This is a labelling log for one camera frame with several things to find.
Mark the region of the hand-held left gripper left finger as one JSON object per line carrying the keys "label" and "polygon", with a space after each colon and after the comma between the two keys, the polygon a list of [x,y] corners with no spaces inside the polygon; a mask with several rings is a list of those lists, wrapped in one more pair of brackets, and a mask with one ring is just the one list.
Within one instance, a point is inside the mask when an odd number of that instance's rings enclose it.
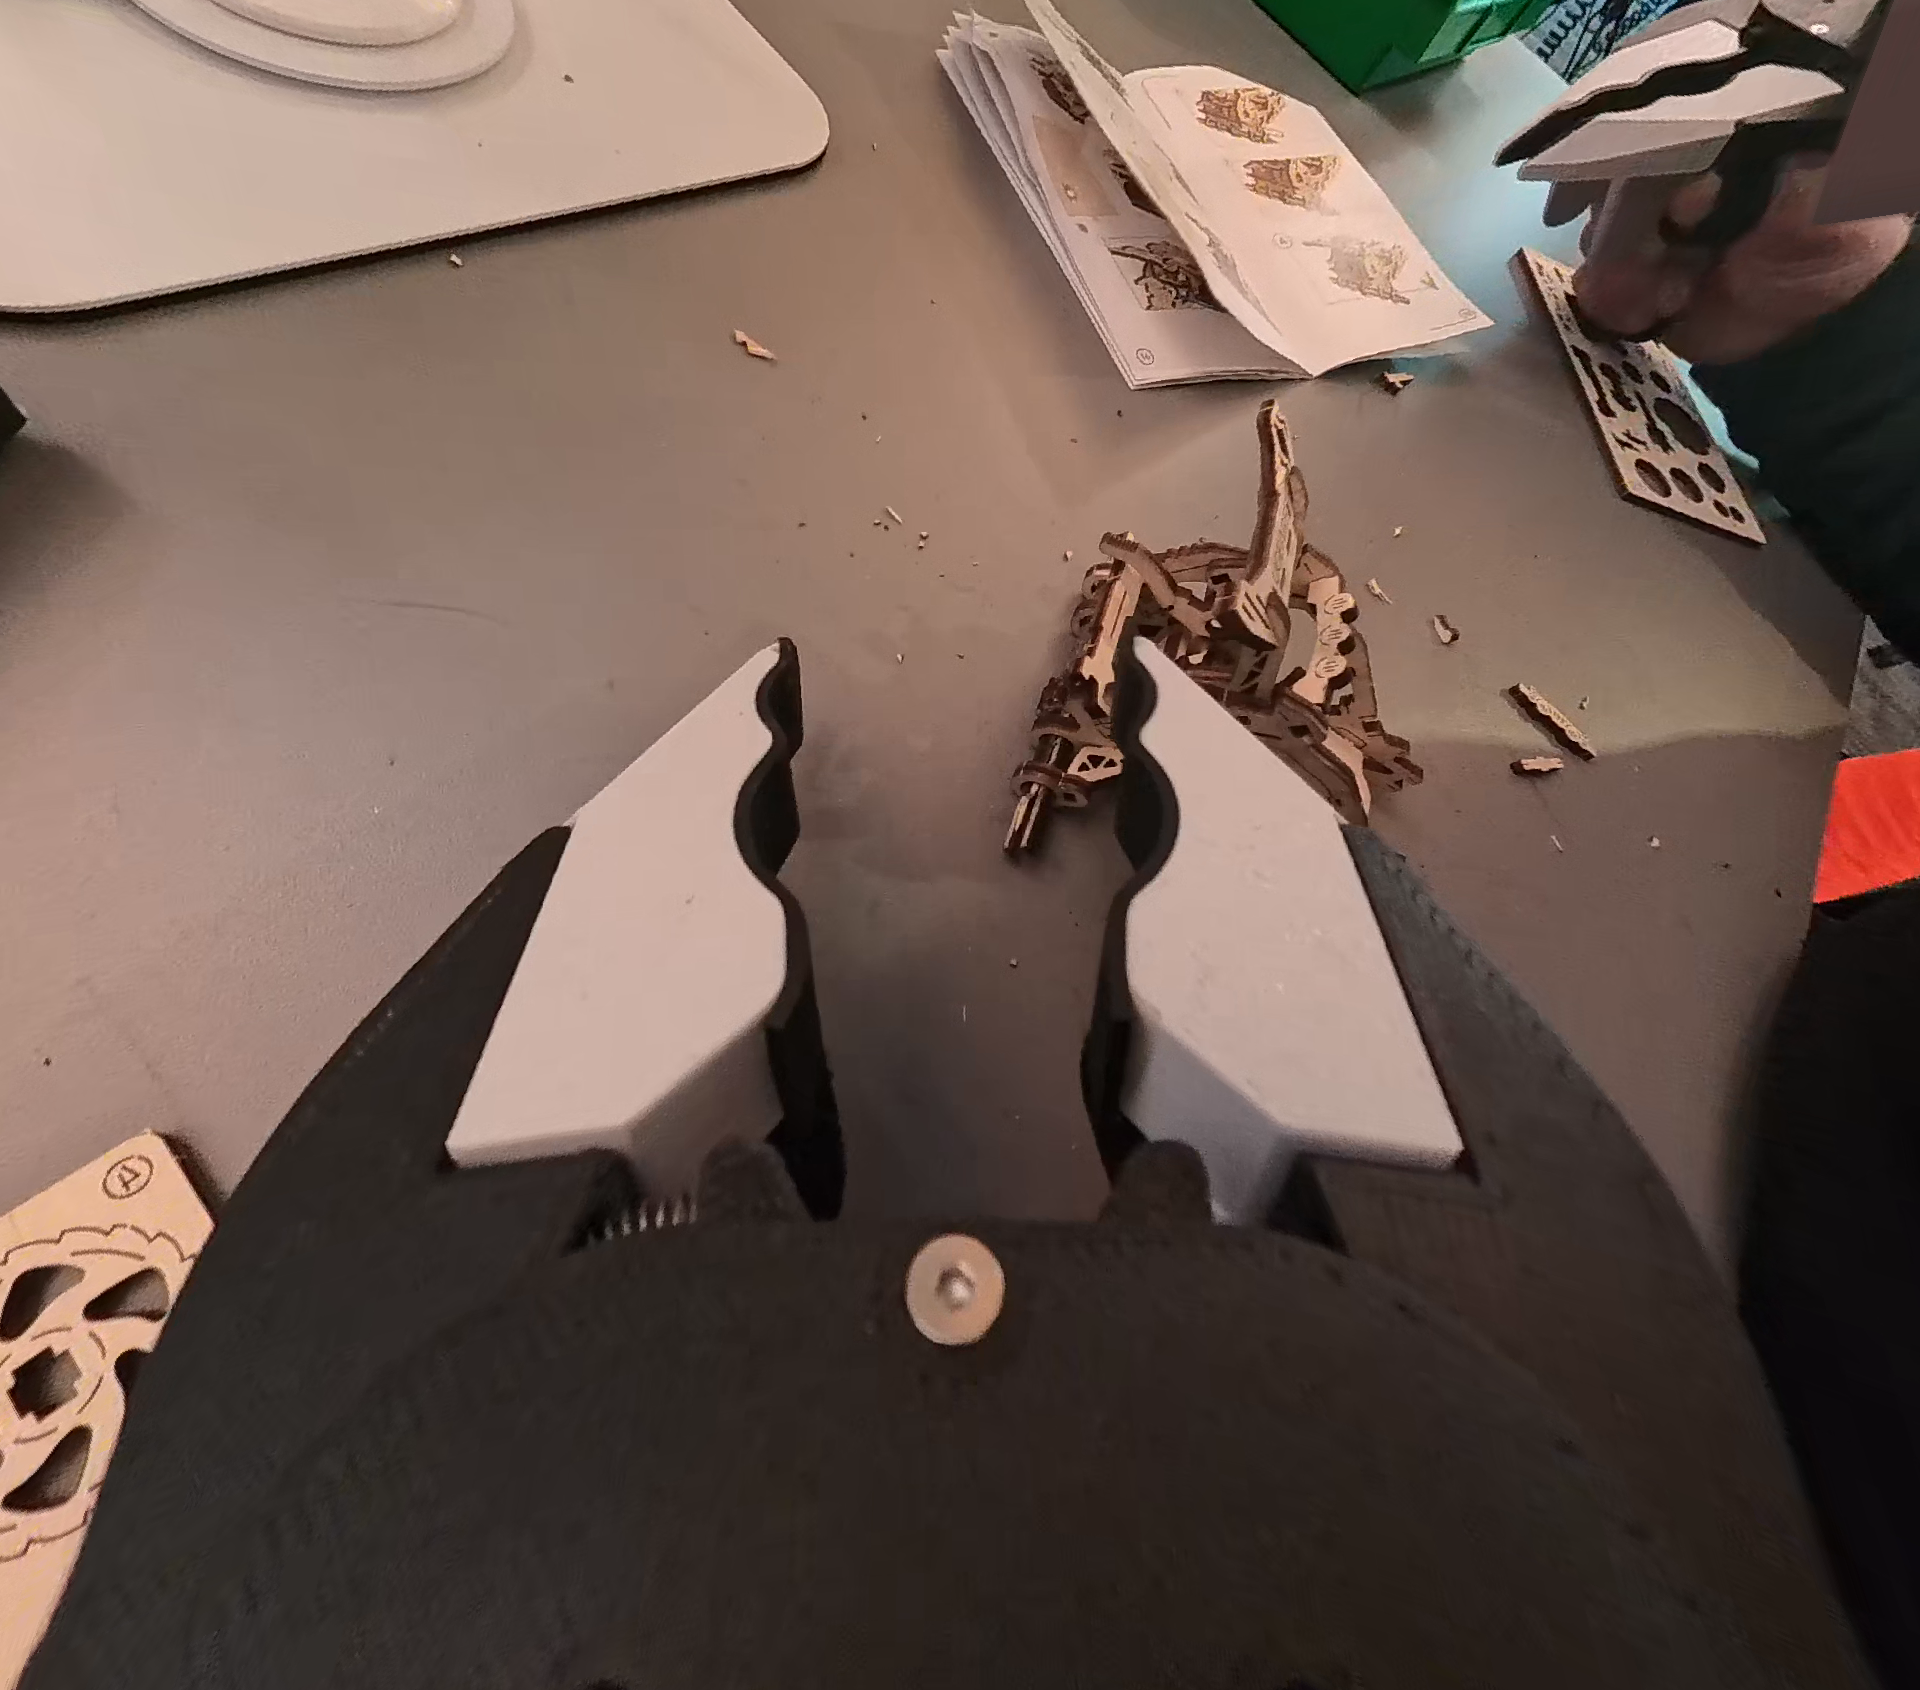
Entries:
{"label": "hand-held left gripper left finger", "polygon": [[452,1116],[454,1166],[601,1150],[669,1208],[739,1141],[840,1217],[844,1131],[782,879],[803,746],[801,652],[779,638],[575,813]]}

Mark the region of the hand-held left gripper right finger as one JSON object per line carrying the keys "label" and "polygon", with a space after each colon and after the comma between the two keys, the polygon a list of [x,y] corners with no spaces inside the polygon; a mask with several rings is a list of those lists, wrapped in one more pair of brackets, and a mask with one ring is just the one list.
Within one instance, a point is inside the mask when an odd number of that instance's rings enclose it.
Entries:
{"label": "hand-held left gripper right finger", "polygon": [[1213,1218],[1265,1224],[1304,1158],[1446,1174],[1465,1136],[1342,820],[1172,658],[1117,662],[1111,906],[1084,1109],[1111,1179],[1204,1165]]}

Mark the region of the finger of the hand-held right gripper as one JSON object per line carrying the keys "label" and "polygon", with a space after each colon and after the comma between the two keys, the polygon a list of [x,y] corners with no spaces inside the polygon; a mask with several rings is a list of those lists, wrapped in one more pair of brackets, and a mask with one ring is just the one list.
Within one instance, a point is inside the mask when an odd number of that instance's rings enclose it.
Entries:
{"label": "finger of the hand-held right gripper", "polygon": [[1825,119],[1844,89],[1828,74],[1800,68],[1740,71],[1693,95],[1668,93],[1640,109],[1601,113],[1592,99],[1572,128],[1519,154],[1519,177],[1533,185],[1614,185],[1635,177],[1700,173],[1745,127]]}
{"label": "finger of the hand-held right gripper", "polygon": [[1739,57],[1740,51],[1740,28],[1731,22],[1703,21],[1650,28],[1644,40],[1617,49],[1502,142],[1496,164],[1516,166],[1533,160],[1550,146],[1557,124],[1562,121],[1572,121],[1574,127],[1586,123],[1591,113],[1598,113],[1605,95],[1637,93],[1660,71],[1717,64],[1723,58]]}

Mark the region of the wooden mechanical model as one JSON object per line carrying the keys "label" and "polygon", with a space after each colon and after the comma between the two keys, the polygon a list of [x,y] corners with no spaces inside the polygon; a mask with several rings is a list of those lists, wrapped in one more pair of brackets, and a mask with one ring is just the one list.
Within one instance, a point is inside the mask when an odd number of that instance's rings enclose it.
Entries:
{"label": "wooden mechanical model", "polygon": [[1157,647],[1342,818],[1424,783],[1406,739],[1381,718],[1358,601],[1309,539],[1311,495],[1279,403],[1257,414],[1261,478],[1247,544],[1148,548],[1106,532],[1068,618],[1068,657],[1043,687],[1002,839],[1029,857],[1057,813],[1123,778],[1117,731],[1123,649]]}

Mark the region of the wooden parts sheet round holes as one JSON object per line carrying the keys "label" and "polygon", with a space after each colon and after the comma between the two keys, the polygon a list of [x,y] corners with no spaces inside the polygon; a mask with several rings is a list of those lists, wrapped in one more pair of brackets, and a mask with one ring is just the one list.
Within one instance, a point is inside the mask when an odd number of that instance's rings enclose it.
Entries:
{"label": "wooden parts sheet round holes", "polygon": [[1574,309],[1572,264],[1531,246],[1519,248],[1510,263],[1538,302],[1618,496],[1765,548],[1765,525],[1668,348],[1591,332]]}

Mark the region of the wooden parts sheet gear wheels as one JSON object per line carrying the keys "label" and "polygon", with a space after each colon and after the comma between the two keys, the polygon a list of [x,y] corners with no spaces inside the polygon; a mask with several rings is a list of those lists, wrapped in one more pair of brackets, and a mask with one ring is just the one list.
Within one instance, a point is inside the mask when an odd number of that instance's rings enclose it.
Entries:
{"label": "wooden parts sheet gear wheels", "polygon": [[2,1609],[41,1625],[64,1589],[159,1347],[214,1221],[142,1132],[5,1214]]}

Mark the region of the person's right forearm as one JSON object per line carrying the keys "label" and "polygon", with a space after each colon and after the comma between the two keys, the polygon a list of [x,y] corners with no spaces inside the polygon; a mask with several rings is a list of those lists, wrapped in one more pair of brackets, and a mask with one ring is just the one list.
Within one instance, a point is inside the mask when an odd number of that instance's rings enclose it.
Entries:
{"label": "person's right forearm", "polygon": [[1918,246],[1857,298],[1751,359],[1695,361],[1808,550],[1918,660]]}

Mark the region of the person's right hand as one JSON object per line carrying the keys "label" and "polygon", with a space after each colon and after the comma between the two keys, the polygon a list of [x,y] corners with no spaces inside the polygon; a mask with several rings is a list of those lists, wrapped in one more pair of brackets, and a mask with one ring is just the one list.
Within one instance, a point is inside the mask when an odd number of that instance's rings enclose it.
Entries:
{"label": "person's right hand", "polygon": [[1825,185],[1823,159],[1790,159],[1761,218],[1725,246],[1700,239],[1719,174],[1620,185],[1583,237],[1585,321],[1695,366],[1759,359],[1808,332],[1875,287],[1917,224],[1915,215],[1821,220]]}

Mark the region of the illustrated instruction booklet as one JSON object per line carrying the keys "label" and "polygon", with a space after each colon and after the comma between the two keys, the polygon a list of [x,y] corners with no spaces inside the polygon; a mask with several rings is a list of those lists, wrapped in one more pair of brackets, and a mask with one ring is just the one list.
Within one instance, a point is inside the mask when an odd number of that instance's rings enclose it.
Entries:
{"label": "illustrated instruction booklet", "polygon": [[1493,327],[1319,109],[1117,71],[1023,6],[958,13],[936,60],[1128,388],[1309,383]]}

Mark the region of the long notched wooden bar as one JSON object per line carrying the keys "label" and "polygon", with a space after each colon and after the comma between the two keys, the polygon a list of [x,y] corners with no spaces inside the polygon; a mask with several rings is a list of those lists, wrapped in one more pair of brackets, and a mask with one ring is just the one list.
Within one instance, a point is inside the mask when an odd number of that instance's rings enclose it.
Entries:
{"label": "long notched wooden bar", "polygon": [[1562,755],[1583,764],[1594,764],[1598,750],[1585,731],[1557,702],[1527,683],[1508,685],[1506,700],[1552,742]]}

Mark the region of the orange traffic cone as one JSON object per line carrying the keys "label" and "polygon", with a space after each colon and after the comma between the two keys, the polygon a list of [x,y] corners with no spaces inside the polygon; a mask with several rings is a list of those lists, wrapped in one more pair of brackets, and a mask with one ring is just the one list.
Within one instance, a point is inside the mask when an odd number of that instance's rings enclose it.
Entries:
{"label": "orange traffic cone", "polygon": [[1844,756],[1834,774],[1812,904],[1918,880],[1918,749]]}

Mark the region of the white document stand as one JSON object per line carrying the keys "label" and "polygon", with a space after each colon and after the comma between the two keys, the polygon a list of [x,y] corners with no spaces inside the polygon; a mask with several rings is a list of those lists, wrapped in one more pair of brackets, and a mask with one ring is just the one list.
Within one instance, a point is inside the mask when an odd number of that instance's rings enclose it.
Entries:
{"label": "white document stand", "polygon": [[61,316],[812,166],[728,0],[5,0],[2,306]]}

